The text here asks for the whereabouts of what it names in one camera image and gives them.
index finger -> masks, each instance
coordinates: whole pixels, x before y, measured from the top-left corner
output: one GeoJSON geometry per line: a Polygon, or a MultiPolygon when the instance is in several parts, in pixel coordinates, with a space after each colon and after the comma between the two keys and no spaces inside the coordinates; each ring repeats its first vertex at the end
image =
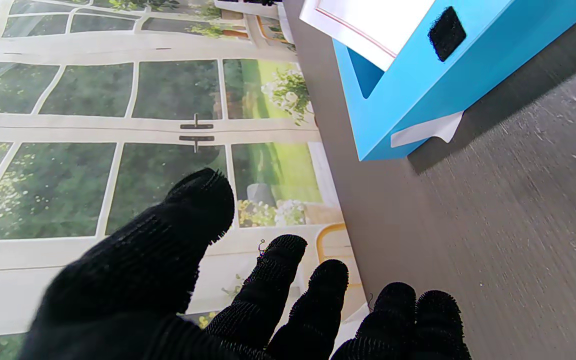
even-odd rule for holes
{"type": "Polygon", "coordinates": [[[119,312],[185,312],[206,248],[230,228],[234,196],[228,179],[203,169],[166,198],[66,266],[46,290],[39,312],[70,316],[119,312]]]}
{"type": "Polygon", "coordinates": [[[272,240],[232,304],[212,319],[206,332],[230,344],[265,348],[284,312],[306,244],[297,235],[272,240]]]}

white paper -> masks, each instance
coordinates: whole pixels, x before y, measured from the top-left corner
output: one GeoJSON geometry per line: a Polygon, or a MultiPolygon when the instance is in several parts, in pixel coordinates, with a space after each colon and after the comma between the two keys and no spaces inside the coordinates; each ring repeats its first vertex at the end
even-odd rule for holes
{"type": "Polygon", "coordinates": [[[435,0],[306,0],[301,20],[386,71],[435,0]]]}
{"type": "Polygon", "coordinates": [[[395,132],[390,135],[390,147],[397,148],[397,146],[412,144],[431,137],[438,137],[445,142],[450,142],[455,136],[463,115],[463,111],[455,112],[454,114],[418,123],[395,132]]]}

fingers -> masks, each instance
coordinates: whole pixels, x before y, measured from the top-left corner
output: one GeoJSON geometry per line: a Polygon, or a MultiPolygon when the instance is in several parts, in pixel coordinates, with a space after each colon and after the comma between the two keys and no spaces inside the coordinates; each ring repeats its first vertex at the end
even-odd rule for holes
{"type": "Polygon", "coordinates": [[[272,240],[232,304],[217,314],[205,331],[229,344],[263,349],[284,312],[306,244],[297,235],[272,240]]]}
{"type": "Polygon", "coordinates": [[[275,333],[266,352],[275,360],[327,360],[341,323],[348,267],[340,260],[320,264],[308,291],[292,306],[288,323],[275,333]]]}
{"type": "Polygon", "coordinates": [[[53,280],[42,308],[64,317],[118,312],[185,312],[199,261],[230,228],[234,196],[228,179],[210,169],[177,183],[53,280]]]}
{"type": "Polygon", "coordinates": [[[415,290],[409,285],[386,285],[354,339],[344,342],[332,360],[403,359],[412,345],[415,300],[415,290]]]}
{"type": "Polygon", "coordinates": [[[416,344],[412,359],[437,354],[452,360],[470,360],[464,344],[461,311],[450,294],[428,291],[419,297],[416,308],[416,344]]]}

glove fingertip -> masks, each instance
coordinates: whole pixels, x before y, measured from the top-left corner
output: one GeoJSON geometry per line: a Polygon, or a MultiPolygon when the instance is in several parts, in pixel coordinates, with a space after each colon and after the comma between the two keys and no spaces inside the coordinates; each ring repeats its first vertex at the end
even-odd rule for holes
{"type": "Polygon", "coordinates": [[[308,287],[328,287],[346,291],[348,287],[348,266],[341,260],[329,259],[322,262],[310,276],[308,287]]]}

white flower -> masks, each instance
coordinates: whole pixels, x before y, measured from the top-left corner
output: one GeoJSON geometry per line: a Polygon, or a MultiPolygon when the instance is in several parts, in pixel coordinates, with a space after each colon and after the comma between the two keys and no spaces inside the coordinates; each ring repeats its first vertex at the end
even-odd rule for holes
{"type": "Polygon", "coordinates": [[[299,100],[299,96],[297,96],[297,94],[292,92],[292,91],[286,92],[285,97],[286,97],[286,100],[288,100],[288,102],[290,102],[290,103],[294,103],[297,100],[299,100]]]}

